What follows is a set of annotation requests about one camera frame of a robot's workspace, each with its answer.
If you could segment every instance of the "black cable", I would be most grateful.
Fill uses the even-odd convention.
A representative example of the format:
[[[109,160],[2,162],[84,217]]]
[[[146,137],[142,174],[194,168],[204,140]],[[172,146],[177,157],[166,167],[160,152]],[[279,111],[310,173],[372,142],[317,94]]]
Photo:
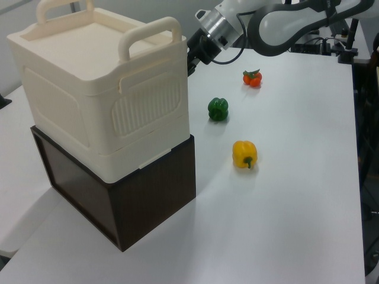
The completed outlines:
[[[324,38],[323,38],[323,37],[315,37],[315,38],[313,38],[313,39],[311,39],[311,40],[306,41],[305,43],[303,43],[303,44],[301,45],[301,48],[303,48],[307,43],[310,43],[311,41],[314,41],[314,40],[319,41],[319,40],[324,40]]]
[[[246,43],[247,43],[247,40],[248,40],[248,35],[247,35],[247,32],[246,32],[246,27],[245,27],[245,24],[243,23],[243,21],[241,20],[241,17],[240,16],[245,16],[245,15],[252,15],[254,14],[255,11],[252,11],[252,12],[246,12],[246,13],[238,13],[236,16],[237,16],[237,19],[238,21],[241,23],[241,26],[242,26],[242,31],[243,31],[243,44],[242,44],[242,48],[241,50],[238,52],[238,54],[236,55],[235,58],[229,60],[229,61],[226,61],[226,62],[220,62],[220,61],[216,61],[214,59],[212,59],[208,54],[207,52],[203,49],[203,35],[200,37],[200,44],[199,44],[199,47],[200,47],[200,50],[201,52],[204,54],[204,56],[212,61],[213,63],[216,63],[216,64],[220,64],[220,65],[227,65],[227,64],[230,64],[234,61],[236,61],[238,59],[238,57],[241,56],[241,54],[243,53],[243,50],[245,49],[245,46],[246,46]]]

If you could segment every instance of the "orange tomato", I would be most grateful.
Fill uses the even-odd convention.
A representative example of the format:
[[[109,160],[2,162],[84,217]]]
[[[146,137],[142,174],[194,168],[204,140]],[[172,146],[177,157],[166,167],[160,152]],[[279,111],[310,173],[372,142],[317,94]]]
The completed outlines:
[[[250,86],[253,87],[253,88],[256,88],[256,87],[259,87],[261,85],[261,80],[260,78],[253,78],[251,79],[250,81]]]
[[[247,85],[250,84],[251,78],[249,75],[243,75],[243,82]]]

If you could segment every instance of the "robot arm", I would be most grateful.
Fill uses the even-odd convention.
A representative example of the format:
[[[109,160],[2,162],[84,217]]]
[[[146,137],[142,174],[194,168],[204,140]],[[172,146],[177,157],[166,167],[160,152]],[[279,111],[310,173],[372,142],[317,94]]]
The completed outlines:
[[[255,51],[276,56],[308,32],[354,15],[379,15],[379,0],[305,0],[293,5],[282,0],[224,0],[212,11],[196,13],[202,27],[188,40],[189,74],[198,62],[209,64],[230,47],[244,34],[243,25]]]

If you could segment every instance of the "white tabletop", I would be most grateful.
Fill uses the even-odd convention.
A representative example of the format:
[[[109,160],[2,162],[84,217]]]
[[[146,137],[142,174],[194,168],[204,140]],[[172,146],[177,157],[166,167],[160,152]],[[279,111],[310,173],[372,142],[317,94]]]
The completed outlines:
[[[219,60],[231,59],[229,49]],[[261,68],[262,87],[242,83]],[[124,253],[65,200],[0,272],[0,283],[363,284],[351,67],[246,50],[189,77],[197,197]],[[208,119],[215,96],[227,122]],[[253,170],[232,145],[258,149]]]
[[[0,255],[12,257],[61,200],[50,187],[30,131],[24,89],[0,110]]]

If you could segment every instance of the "white plastic storage box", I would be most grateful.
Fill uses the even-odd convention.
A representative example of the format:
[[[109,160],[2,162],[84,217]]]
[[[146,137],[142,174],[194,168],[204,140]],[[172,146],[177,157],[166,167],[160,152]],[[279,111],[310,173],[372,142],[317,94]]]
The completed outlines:
[[[42,0],[8,39],[37,128],[113,183],[189,138],[187,45],[174,18],[144,24],[92,0],[46,21],[70,2]]]

